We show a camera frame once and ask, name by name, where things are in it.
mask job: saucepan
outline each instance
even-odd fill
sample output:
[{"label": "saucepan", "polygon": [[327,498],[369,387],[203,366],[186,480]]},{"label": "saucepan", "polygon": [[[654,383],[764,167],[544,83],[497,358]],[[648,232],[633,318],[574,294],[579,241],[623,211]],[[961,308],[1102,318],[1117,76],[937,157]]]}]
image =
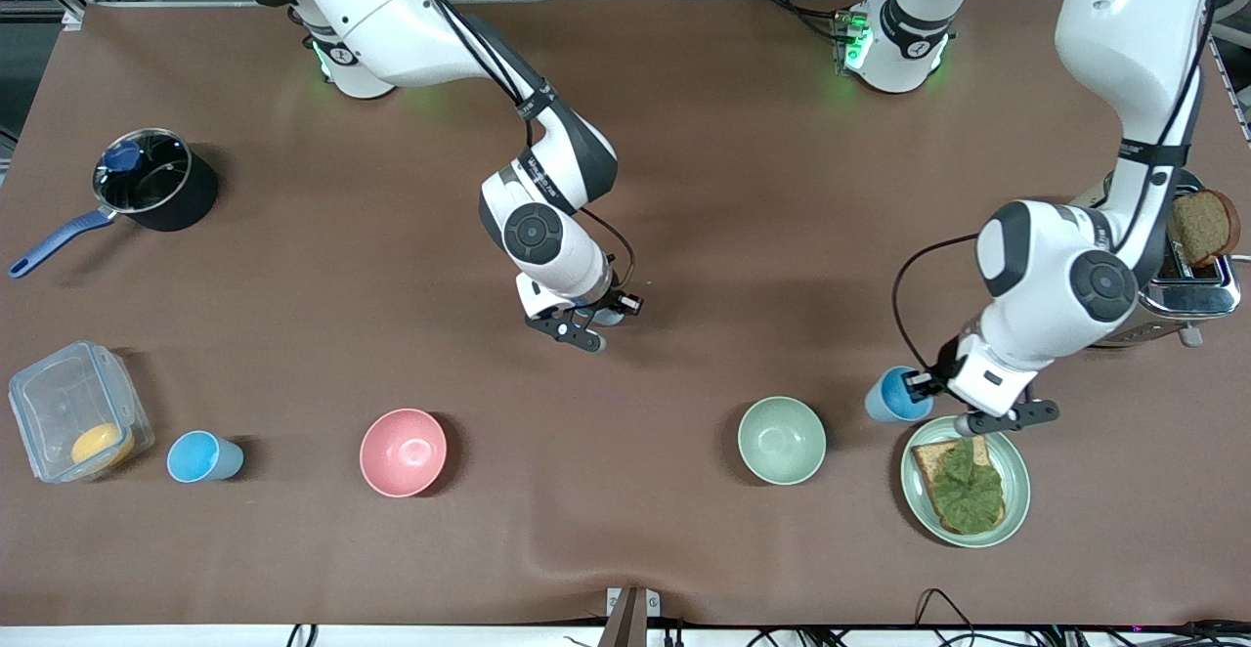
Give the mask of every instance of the saucepan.
[{"label": "saucepan", "polygon": [[164,129],[140,129],[114,143],[95,165],[91,190],[100,206],[50,233],[9,267],[21,278],[75,237],[109,227],[118,215],[156,232],[198,223],[218,199],[218,176],[188,144]]}]

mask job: brown table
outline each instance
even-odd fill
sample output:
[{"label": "brown table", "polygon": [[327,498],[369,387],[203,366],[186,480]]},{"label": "brown table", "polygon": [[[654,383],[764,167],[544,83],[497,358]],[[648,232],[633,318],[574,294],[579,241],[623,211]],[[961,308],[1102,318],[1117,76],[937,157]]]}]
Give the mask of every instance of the brown table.
[{"label": "brown table", "polygon": [[[357,103],[281,11],[90,10],[0,193],[4,258],[93,206],[90,166],[134,128],[200,144],[224,191],[193,229],[121,224],[0,283],[0,374],[90,338],[124,354],[158,436],[108,479],[45,486],[5,415],[0,622],[549,621],[623,583],[722,623],[907,622],[929,586],[978,622],[1245,616],[1243,314],[1202,349],[1051,367],[1038,393],[1065,415],[1015,437],[1033,504],[993,549],[917,528],[894,491],[906,430],[861,407],[907,362],[888,292],[908,254],[1112,165],[1116,118],[1057,63],[1057,9],[971,0],[937,76],[892,98],[764,1],[475,6],[622,158],[595,206],[634,242],[647,308],[600,357],[523,327],[478,224],[479,183],[522,143],[490,83]],[[1247,205],[1251,156],[1208,71],[1191,166]],[[929,353],[986,302],[967,247],[902,299]],[[737,459],[738,418],[769,394],[831,434],[803,486]],[[389,501],[357,449],[408,405],[438,413],[454,458]],[[245,438],[241,481],[166,477],[194,428]]]}]

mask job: pink bowl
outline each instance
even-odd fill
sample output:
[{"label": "pink bowl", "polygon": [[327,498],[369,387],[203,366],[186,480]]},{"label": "pink bowl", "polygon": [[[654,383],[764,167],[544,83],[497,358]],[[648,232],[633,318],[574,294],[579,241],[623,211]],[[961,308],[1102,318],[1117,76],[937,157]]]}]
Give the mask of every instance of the pink bowl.
[{"label": "pink bowl", "polygon": [[429,413],[402,408],[380,417],[360,442],[360,473],[369,486],[405,498],[434,483],[448,461],[448,439]]}]

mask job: pot handle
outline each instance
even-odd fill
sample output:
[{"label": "pot handle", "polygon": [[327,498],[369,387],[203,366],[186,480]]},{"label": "pot handle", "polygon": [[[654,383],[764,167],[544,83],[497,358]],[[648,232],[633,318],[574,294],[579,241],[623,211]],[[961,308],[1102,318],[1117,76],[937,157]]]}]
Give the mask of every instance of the pot handle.
[{"label": "pot handle", "polygon": [[48,239],[38,243],[38,245],[30,252],[26,252],[25,257],[14,262],[13,265],[9,267],[9,278],[21,278],[35,270],[35,267],[48,260],[48,257],[55,254],[58,249],[70,243],[71,239],[81,233],[100,229],[101,227],[109,227],[113,224],[113,218],[116,215],[116,210],[100,208],[98,210],[90,210],[85,215],[68,220],[68,223],[63,224],[56,232],[50,233]]}]

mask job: blue cup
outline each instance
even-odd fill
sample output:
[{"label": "blue cup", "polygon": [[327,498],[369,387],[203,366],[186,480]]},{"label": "blue cup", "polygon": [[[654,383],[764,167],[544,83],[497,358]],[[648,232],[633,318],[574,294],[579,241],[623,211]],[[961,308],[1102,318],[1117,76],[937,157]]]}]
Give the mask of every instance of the blue cup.
[{"label": "blue cup", "polygon": [[165,468],[180,483],[221,481],[239,473],[243,449],[203,429],[179,437],[165,458]]},{"label": "blue cup", "polygon": [[908,367],[894,367],[884,372],[864,395],[864,410],[868,417],[889,424],[916,422],[928,415],[934,408],[933,398],[913,403],[912,397],[908,395],[908,387],[903,383],[903,375],[916,370]]}]

